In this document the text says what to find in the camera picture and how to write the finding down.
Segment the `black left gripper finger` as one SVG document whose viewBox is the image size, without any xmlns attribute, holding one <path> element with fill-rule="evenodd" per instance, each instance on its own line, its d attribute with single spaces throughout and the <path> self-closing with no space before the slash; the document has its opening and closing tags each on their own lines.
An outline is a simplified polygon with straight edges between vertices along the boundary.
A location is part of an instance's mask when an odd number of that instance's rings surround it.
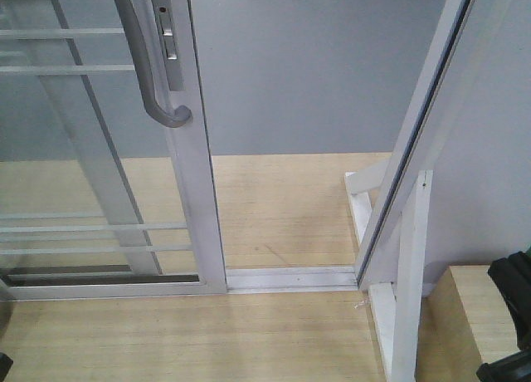
<svg viewBox="0 0 531 382">
<path fill-rule="evenodd" d="M 3 382 L 10 369 L 12 368 L 13 360 L 5 353 L 0 353 L 0 382 Z"/>
</svg>

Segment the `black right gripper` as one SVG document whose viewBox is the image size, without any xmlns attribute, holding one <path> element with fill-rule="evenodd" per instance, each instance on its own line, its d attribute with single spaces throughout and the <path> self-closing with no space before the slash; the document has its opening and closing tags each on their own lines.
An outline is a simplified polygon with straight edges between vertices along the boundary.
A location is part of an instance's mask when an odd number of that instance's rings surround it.
<svg viewBox="0 0 531 382">
<path fill-rule="evenodd" d="M 530 381 L 530 251 L 516 252 L 490 264 L 496 285 L 514 322 L 519 351 L 476 371 L 479 381 Z"/>
</svg>

